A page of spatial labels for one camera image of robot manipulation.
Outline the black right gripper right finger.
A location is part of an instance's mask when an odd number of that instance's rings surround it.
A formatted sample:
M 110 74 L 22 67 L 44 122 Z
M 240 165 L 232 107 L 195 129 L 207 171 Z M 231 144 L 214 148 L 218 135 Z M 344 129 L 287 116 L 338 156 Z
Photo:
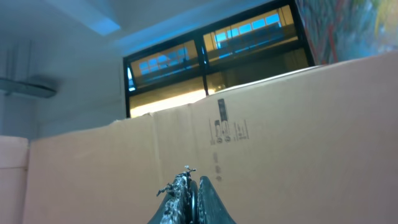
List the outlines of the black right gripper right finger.
M 236 224 L 207 176 L 200 177 L 197 208 L 200 224 Z

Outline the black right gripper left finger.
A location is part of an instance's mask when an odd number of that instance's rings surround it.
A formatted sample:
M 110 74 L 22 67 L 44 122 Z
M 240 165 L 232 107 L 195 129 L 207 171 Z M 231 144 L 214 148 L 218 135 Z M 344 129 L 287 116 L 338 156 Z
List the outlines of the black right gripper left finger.
M 185 168 L 185 171 L 175 175 L 172 183 L 158 191 L 157 196 L 165 193 L 165 197 L 148 224 L 197 222 L 197 183 L 191 178 L 196 169 Z

